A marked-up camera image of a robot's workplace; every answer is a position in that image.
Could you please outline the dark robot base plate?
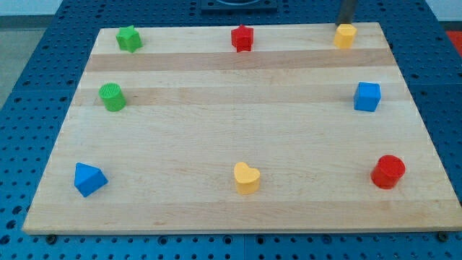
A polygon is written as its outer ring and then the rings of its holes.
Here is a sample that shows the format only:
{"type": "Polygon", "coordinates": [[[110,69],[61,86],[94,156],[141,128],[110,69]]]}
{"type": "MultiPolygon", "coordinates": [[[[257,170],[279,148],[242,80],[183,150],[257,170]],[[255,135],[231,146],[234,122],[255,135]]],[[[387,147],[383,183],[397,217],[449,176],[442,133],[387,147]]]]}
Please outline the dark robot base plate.
{"type": "Polygon", "coordinates": [[[277,0],[200,0],[201,11],[276,11],[277,0]]]}

